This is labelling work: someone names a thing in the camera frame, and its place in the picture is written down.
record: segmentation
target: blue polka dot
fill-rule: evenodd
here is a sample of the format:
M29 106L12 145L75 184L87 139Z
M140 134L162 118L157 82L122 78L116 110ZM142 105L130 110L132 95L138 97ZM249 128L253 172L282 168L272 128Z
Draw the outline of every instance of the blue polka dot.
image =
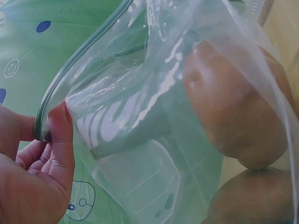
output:
M36 31L38 33L42 33L44 31L46 31L50 26L51 26L51 21L43 21L37 25Z

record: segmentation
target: brown potato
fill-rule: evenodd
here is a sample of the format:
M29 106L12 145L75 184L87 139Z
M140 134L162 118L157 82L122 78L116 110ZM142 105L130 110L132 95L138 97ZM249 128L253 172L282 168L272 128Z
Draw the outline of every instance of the brown potato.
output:
M231 42L230 37L222 37ZM247 62L241 47L231 49ZM296 109L284 68L261 49L276 81ZM287 149L285 127L274 110L240 71L209 42L200 43L184 67L184 85L207 137L222 154L246 168L266 168Z
M226 182L210 203L206 223L286 224L292 219L291 175L268 168L246 170Z

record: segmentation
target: plastic bag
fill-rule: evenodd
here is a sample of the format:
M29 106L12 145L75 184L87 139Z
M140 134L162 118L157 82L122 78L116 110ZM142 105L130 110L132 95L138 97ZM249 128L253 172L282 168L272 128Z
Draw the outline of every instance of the plastic bag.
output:
M81 158L128 223L297 223L297 111L258 24L227 0L117 13L52 82L37 138L65 99ZM287 148L284 169L268 168ZM223 155L249 170L217 191Z

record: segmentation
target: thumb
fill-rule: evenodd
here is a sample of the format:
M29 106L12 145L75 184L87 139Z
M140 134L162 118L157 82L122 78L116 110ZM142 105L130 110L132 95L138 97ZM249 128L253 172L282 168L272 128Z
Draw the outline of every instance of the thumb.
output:
M49 175L67 191L71 191L75 160L73 153L72 121L65 102L49 113L52 137L51 169Z

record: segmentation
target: wooden surface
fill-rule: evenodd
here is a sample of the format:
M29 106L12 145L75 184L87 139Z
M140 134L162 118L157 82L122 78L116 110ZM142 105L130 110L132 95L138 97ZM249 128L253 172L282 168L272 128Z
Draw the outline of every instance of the wooden surface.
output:
M293 96L299 106L299 0L266 0L260 23L280 53ZM288 168L288 153L273 166ZM244 170L245 167L237 160L225 157L220 186Z

